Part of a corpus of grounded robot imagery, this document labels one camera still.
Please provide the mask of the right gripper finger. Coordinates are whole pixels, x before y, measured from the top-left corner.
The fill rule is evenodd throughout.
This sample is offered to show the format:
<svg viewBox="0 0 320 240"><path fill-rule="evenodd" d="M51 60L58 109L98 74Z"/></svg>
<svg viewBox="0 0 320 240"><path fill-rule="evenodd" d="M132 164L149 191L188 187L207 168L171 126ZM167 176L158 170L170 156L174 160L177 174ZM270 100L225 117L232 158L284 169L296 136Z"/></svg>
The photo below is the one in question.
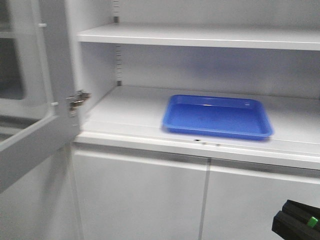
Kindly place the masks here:
<svg viewBox="0 0 320 240"><path fill-rule="evenodd" d="M279 211L274 217L271 230L284 240L319 240L320 232L294 217Z"/></svg>
<svg viewBox="0 0 320 240"><path fill-rule="evenodd" d="M318 207L288 199L282 206L282 211L306 225L311 217L316 217L319 220L318 223L320 222L320 209Z"/></svg>

